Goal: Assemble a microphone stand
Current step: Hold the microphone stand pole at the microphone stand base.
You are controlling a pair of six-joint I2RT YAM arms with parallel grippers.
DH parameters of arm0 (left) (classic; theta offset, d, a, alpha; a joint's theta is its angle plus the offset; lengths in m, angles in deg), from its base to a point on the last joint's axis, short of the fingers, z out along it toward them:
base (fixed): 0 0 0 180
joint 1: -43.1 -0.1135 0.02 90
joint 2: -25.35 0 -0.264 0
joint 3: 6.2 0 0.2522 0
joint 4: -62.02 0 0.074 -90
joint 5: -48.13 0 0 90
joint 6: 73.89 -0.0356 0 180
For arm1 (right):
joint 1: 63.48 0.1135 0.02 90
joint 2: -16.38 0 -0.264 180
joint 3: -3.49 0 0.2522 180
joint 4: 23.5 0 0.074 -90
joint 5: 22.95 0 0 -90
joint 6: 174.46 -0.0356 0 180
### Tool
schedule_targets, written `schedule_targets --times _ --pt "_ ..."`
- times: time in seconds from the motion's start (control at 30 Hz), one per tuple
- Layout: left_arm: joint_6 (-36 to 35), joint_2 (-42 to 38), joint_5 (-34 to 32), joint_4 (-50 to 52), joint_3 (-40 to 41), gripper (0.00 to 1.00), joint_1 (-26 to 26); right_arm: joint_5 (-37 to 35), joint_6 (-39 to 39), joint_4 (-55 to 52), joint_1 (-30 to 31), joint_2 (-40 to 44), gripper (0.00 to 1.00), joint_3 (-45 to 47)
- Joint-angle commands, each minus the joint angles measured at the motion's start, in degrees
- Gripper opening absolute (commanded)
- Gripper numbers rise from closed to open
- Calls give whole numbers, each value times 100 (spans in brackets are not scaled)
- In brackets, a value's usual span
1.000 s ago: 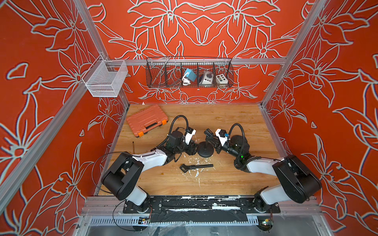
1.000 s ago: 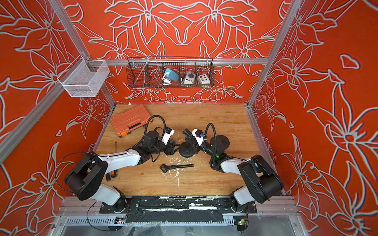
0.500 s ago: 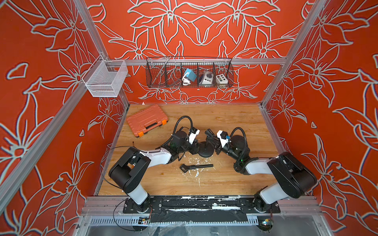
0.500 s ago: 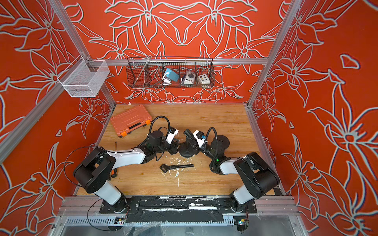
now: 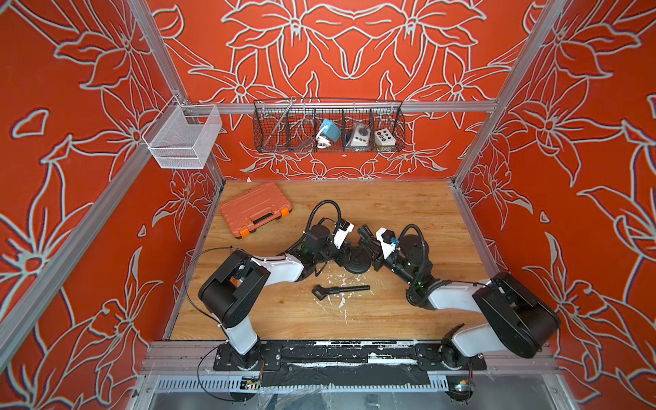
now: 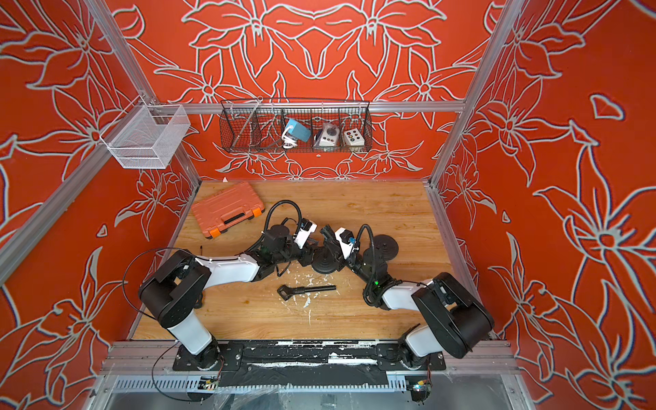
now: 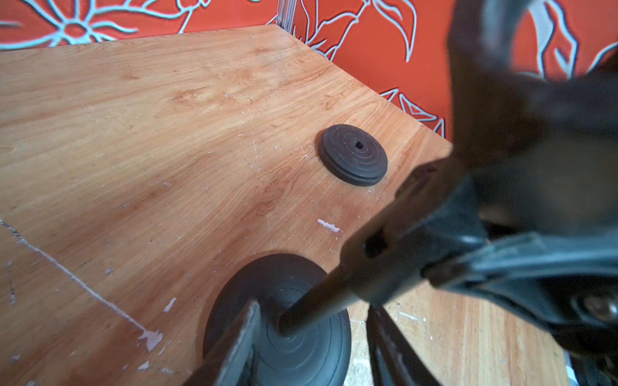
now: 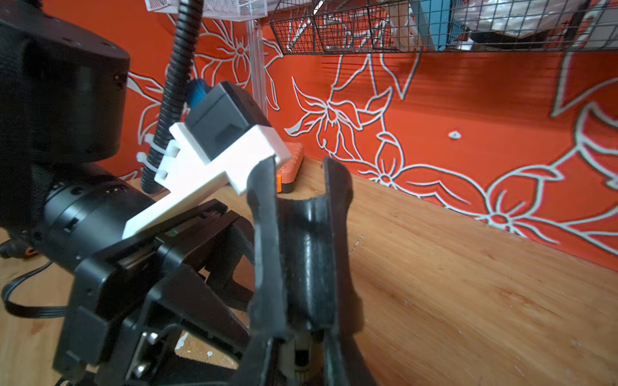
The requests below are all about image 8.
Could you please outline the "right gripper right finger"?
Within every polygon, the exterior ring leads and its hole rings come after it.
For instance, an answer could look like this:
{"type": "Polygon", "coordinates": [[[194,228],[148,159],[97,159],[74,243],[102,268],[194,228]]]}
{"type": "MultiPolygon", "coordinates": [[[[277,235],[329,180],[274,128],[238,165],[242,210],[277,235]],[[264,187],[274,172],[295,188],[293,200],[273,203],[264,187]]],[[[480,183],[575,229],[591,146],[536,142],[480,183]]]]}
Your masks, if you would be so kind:
{"type": "Polygon", "coordinates": [[[352,335],[331,335],[324,338],[324,384],[376,386],[365,360],[352,335]]]}

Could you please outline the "black mic clip pole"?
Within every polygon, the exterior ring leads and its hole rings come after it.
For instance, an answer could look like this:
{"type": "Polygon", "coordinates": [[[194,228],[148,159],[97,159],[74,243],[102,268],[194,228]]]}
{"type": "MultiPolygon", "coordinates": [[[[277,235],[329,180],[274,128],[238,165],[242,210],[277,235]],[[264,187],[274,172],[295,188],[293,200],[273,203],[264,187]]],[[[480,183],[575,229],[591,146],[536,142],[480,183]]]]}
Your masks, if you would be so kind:
{"type": "Polygon", "coordinates": [[[362,300],[349,264],[352,176],[334,159],[325,159],[323,171],[326,191],[310,199],[278,196],[274,158],[249,174],[256,286],[249,315],[254,334],[355,335],[363,329],[362,300]]]}

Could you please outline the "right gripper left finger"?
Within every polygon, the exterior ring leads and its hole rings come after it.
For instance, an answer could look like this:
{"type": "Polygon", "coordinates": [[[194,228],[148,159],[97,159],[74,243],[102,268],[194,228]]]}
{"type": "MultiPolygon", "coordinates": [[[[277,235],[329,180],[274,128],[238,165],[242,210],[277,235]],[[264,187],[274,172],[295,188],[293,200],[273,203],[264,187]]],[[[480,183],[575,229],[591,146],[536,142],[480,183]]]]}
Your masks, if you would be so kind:
{"type": "Polygon", "coordinates": [[[229,380],[229,385],[279,385],[277,355],[278,340],[275,337],[252,337],[238,369],[229,380]]]}

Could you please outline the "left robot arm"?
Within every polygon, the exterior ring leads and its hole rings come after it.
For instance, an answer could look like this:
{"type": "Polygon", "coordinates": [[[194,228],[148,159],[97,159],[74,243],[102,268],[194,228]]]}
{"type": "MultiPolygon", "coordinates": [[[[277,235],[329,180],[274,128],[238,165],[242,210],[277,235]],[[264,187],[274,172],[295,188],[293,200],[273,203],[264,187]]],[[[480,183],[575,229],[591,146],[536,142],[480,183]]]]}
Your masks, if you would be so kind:
{"type": "Polygon", "coordinates": [[[178,356],[183,331],[240,360],[235,313],[251,292],[233,280],[253,250],[248,220],[200,199],[122,236],[151,197],[99,166],[120,147],[130,56],[39,1],[1,4],[3,257],[29,249],[74,277],[65,307],[11,302],[19,318],[64,321],[53,367],[70,385],[227,385],[233,371],[178,356]]]}

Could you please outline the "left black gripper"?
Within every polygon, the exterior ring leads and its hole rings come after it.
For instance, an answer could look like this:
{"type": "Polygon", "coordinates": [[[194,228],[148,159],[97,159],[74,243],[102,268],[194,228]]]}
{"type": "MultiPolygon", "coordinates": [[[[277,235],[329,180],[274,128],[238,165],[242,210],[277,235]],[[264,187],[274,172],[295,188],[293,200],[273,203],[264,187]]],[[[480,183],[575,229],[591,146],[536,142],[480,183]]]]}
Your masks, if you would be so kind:
{"type": "Polygon", "coordinates": [[[254,227],[217,200],[86,258],[74,270],[53,368],[70,385],[227,385],[233,370],[175,353],[183,333],[240,361],[252,298],[233,274],[254,227]]]}

